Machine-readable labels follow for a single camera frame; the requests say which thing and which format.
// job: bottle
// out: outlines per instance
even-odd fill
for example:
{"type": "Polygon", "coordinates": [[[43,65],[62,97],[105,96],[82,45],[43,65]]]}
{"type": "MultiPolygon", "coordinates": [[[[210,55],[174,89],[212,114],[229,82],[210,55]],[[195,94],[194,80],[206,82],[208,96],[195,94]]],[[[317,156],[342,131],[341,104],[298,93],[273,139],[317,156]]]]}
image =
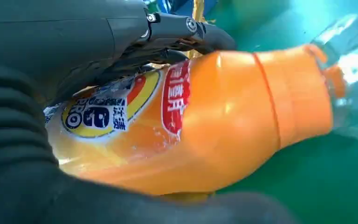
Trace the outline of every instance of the bottle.
{"type": "Polygon", "coordinates": [[[82,91],[46,110],[49,142],[81,178],[152,195],[221,189],[286,146],[353,132],[358,79],[347,61],[357,51],[341,56],[321,39],[215,52],[82,91]]]}

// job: orange plastic bottle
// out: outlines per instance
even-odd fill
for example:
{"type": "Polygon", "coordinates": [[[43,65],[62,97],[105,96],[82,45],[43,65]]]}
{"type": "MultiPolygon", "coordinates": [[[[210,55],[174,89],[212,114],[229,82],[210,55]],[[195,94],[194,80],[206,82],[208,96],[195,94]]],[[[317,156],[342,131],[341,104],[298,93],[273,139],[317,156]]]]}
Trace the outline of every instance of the orange plastic bottle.
{"type": "Polygon", "coordinates": [[[216,52],[90,89],[47,112],[49,141],[82,178],[153,195],[215,191],[332,129],[317,57],[313,45],[216,52]]]}

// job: metal bolt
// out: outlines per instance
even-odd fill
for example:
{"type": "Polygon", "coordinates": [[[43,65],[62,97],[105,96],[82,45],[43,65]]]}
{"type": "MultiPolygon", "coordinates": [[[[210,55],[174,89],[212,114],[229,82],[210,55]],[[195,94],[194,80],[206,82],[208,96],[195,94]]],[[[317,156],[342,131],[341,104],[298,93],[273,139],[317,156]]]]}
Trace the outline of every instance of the metal bolt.
{"type": "Polygon", "coordinates": [[[148,14],[148,15],[146,16],[146,18],[147,18],[147,20],[148,20],[149,22],[155,22],[155,21],[157,21],[156,16],[153,15],[153,14],[148,14]]]}
{"type": "Polygon", "coordinates": [[[186,19],[186,25],[191,32],[197,31],[197,23],[192,18],[188,17],[186,19]]]}

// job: green surface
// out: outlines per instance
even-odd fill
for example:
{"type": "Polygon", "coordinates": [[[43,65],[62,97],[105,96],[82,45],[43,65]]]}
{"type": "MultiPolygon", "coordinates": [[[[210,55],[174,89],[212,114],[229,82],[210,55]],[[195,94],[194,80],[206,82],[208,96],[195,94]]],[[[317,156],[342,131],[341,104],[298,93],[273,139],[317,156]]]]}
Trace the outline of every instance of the green surface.
{"type": "MultiPolygon", "coordinates": [[[[310,42],[349,13],[358,0],[220,0],[208,18],[240,50],[264,51],[310,42]]],[[[358,224],[358,140],[330,134],[288,147],[219,193],[244,190],[276,197],[306,224],[358,224]]]]}

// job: transparent plastic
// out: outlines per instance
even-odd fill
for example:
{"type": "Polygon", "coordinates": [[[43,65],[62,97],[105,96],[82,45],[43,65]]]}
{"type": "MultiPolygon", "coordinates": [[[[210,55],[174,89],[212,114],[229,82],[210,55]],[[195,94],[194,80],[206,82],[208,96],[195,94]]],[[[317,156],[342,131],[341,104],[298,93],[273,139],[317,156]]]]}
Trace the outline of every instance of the transparent plastic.
{"type": "Polygon", "coordinates": [[[327,80],[334,114],[334,132],[358,139],[358,15],[348,15],[319,35],[313,44],[328,57],[322,69],[340,68],[345,94],[327,80]]]}

